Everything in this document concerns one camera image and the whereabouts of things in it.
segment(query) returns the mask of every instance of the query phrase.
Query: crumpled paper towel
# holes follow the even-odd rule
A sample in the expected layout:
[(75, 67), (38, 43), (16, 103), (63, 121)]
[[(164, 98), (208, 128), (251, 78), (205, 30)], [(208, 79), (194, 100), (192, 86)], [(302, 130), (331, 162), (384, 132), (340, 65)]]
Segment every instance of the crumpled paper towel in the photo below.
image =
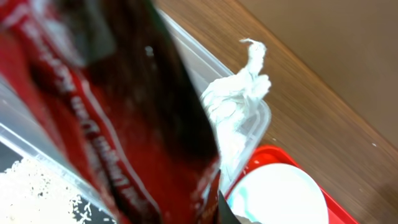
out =
[(239, 127), (256, 112), (271, 87), (268, 75), (259, 75), (266, 46), (252, 39), (240, 42), (251, 43), (248, 47), (247, 65), (236, 75), (213, 81), (201, 95), (201, 102), (213, 125), (220, 149), (224, 179), (220, 188), (223, 184), (229, 184), (229, 172), (236, 169), (241, 159), (237, 155), (241, 155), (245, 148), (247, 136), (239, 132)]

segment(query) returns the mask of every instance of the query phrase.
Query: red package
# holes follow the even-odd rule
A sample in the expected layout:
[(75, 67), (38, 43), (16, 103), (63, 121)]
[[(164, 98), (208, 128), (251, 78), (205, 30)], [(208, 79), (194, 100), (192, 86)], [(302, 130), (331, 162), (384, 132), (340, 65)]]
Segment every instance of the red package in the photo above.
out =
[(216, 219), (213, 133), (150, 1), (6, 1), (0, 21), (29, 66), (4, 78), (120, 223)]

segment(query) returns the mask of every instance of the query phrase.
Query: white bowl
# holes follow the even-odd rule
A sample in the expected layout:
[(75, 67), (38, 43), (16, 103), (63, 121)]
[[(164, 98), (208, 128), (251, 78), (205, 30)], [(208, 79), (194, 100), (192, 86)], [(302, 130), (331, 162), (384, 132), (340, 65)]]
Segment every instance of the white bowl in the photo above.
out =
[(228, 200), (235, 215), (263, 224), (327, 224), (328, 207), (317, 183), (301, 169), (270, 164), (248, 173)]

